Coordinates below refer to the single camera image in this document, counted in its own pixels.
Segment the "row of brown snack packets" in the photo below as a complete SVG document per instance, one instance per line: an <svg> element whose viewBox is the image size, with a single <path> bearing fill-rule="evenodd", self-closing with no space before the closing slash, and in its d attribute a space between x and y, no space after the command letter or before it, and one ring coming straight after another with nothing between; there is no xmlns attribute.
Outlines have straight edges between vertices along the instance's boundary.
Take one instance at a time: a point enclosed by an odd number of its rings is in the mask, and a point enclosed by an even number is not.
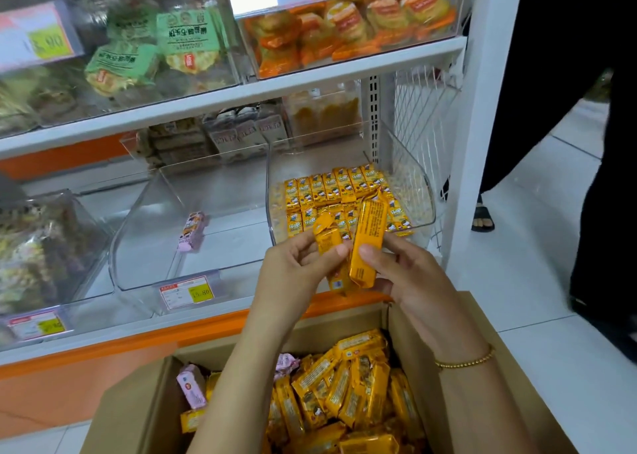
<svg viewBox="0 0 637 454"><path fill-rule="evenodd" d="M121 143L149 169L222 154L247 159L289 138L280 104L260 102L140 128Z"/></svg>

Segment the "person's right forearm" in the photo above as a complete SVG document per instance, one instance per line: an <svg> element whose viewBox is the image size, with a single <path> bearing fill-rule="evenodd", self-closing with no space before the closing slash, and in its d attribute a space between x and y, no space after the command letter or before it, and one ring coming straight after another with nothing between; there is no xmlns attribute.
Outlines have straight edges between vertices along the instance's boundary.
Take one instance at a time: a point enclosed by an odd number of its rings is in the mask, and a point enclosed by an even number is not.
<svg viewBox="0 0 637 454"><path fill-rule="evenodd" d="M435 359L454 454L540 454L490 344L467 361Z"/></svg>

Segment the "long yellow snack packet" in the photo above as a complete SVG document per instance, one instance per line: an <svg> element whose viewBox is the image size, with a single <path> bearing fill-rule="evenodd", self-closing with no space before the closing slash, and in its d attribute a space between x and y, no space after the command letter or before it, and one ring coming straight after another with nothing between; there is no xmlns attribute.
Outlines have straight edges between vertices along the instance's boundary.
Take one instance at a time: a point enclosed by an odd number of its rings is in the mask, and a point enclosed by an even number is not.
<svg viewBox="0 0 637 454"><path fill-rule="evenodd" d="M377 271L363 261L360 246L365 244L380 249L386 231L388 204L379 195L371 195L361 202L357 230L349 266L350 279L361 289L373 287Z"/></svg>

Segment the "heap of green cracker packets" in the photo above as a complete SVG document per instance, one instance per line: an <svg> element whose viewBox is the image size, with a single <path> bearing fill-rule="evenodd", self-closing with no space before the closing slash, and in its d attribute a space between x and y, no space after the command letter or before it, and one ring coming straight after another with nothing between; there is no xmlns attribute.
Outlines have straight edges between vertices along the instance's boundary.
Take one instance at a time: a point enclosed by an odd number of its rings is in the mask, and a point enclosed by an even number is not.
<svg viewBox="0 0 637 454"><path fill-rule="evenodd" d="M217 63L221 49L207 9L158 13L154 42L125 38L100 46L84 70L90 86L104 97L154 84L163 60L169 69L195 76Z"/></svg>

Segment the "person's right hand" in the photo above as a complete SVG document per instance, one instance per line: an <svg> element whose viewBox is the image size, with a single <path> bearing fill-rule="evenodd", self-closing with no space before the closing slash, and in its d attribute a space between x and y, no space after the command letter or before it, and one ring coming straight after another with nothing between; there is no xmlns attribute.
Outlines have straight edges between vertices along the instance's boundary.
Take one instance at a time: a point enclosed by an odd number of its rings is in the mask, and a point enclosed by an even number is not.
<svg viewBox="0 0 637 454"><path fill-rule="evenodd" d="M378 274L374 289L391 296L435 359L467 361L488 343L431 253L393 234L381 250L397 255L399 274Z"/></svg>

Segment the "white red price tag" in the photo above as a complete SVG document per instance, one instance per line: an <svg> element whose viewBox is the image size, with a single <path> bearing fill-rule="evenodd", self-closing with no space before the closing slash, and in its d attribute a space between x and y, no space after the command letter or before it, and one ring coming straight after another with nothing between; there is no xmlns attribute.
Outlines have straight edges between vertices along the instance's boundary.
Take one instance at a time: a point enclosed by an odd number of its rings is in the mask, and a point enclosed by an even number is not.
<svg viewBox="0 0 637 454"><path fill-rule="evenodd" d="M18 341L42 339L72 331L68 322L63 319L59 308L11 316L4 320L4 324Z"/></svg>
<svg viewBox="0 0 637 454"><path fill-rule="evenodd" d="M168 311L191 307L216 299L211 281L204 275L172 280L168 283L161 283L155 288Z"/></svg>

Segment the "person's left forearm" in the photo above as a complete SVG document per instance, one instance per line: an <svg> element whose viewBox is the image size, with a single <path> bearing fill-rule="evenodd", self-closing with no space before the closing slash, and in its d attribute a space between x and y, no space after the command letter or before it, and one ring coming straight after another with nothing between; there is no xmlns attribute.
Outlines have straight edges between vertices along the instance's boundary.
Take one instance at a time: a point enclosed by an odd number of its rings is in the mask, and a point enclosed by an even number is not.
<svg viewBox="0 0 637 454"><path fill-rule="evenodd" d="M276 360L306 310L253 303L187 454L260 454Z"/></svg>

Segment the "person's left hand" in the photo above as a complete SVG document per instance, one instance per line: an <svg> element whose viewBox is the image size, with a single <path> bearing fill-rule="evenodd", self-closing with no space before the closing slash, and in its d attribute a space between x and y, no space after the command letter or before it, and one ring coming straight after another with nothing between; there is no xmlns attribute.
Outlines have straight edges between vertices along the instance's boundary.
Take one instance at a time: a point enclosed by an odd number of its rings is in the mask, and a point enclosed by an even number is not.
<svg viewBox="0 0 637 454"><path fill-rule="evenodd" d="M259 272L247 325L265 334L288 333L330 272L319 272L319 253L312 232L269 248Z"/></svg>

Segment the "pink snack packet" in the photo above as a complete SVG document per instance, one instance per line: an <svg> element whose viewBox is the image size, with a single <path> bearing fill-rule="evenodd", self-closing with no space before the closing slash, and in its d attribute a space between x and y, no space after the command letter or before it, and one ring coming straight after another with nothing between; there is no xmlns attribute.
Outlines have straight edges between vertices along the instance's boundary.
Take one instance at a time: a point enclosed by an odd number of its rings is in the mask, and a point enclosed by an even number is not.
<svg viewBox="0 0 637 454"><path fill-rule="evenodd" d="M292 354L281 353L275 367L274 381L293 373L300 366L300 360Z"/></svg>
<svg viewBox="0 0 637 454"><path fill-rule="evenodd" d="M177 383L191 410L206 407L206 380L198 366L193 363L183 366L177 374Z"/></svg>
<svg viewBox="0 0 637 454"><path fill-rule="evenodd" d="M177 250L188 253L197 250L203 241L205 214L197 211L189 214L178 240Z"/></svg>

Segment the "heap of orange cracker packets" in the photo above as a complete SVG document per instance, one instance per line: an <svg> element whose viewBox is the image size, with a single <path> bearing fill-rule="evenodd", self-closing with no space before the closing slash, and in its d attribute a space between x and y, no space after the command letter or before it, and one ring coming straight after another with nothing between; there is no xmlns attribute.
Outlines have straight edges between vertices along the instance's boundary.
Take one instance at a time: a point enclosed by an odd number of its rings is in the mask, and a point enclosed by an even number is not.
<svg viewBox="0 0 637 454"><path fill-rule="evenodd" d="M462 0L324 0L239 20L259 80L457 34Z"/></svg>

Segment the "pile of yellow packets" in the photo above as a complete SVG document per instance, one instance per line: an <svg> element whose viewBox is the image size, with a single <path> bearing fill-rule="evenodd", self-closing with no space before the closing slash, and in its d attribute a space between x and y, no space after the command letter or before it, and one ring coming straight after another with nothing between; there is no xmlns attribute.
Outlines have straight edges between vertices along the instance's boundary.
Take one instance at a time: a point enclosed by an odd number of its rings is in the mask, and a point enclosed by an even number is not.
<svg viewBox="0 0 637 454"><path fill-rule="evenodd" d="M409 382L391 365L380 329L299 360L273 381L260 454L429 454ZM222 371L211 375L208 405Z"/></svg>

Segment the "white metal shelf unit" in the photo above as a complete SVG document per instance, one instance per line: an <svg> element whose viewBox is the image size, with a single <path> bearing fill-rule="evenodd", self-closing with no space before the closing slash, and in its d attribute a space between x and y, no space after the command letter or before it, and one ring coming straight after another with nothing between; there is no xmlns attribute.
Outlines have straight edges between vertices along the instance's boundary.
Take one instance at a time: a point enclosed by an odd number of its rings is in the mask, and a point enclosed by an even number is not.
<svg viewBox="0 0 637 454"><path fill-rule="evenodd" d="M442 243L443 266L456 281L465 263L474 199L483 174L518 5L519 0L473 0L468 38L458 36L427 43L460 47L422 57L414 64L305 84L297 83L296 79L303 75L294 73L282 76L282 82L273 78L144 105L0 139L0 159L27 154L43 159L40 152L44 150L202 114L214 107L284 96L350 79L361 80L361 104L366 108L363 121L382 121L394 132L395 72L432 65L452 73L460 88ZM26 343L0 352L0 439L64 430L87 422L103 392L138 366L182 347L237 334L247 317L258 264L228 270L227 277L239 294L235 299L135 322L110 323L104 329L83 327L41 343Z"/></svg>

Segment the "rows of yellow packets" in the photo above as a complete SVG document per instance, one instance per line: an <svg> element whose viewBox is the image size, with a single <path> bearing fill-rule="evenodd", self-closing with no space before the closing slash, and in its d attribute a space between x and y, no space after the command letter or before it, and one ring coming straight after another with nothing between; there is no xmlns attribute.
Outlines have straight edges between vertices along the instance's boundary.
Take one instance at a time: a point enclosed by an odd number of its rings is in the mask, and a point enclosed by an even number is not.
<svg viewBox="0 0 637 454"><path fill-rule="evenodd" d="M389 203L386 231L398 236L413 234L414 226L399 200L400 188L373 163L338 167L311 176L286 179L277 183L269 196L269 210L276 241L312 230L324 212L331 213L345 240L353 240L362 202L379 195Z"/></svg>

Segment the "small yellow snack packet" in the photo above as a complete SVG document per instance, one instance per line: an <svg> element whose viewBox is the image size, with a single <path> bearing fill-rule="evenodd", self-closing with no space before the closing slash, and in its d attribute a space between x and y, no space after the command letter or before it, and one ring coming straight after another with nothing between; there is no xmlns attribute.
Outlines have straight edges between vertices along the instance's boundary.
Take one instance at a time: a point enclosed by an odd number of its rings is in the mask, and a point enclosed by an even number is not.
<svg viewBox="0 0 637 454"><path fill-rule="evenodd" d="M333 247L345 243L350 244L350 234L345 232L345 213L342 208L330 209L318 214L314 222L313 233L319 255L323 255Z"/></svg>
<svg viewBox="0 0 637 454"><path fill-rule="evenodd" d="M344 259L335 270L326 276L330 291L345 295L354 288L354 283L349 276L350 259L351 257Z"/></svg>

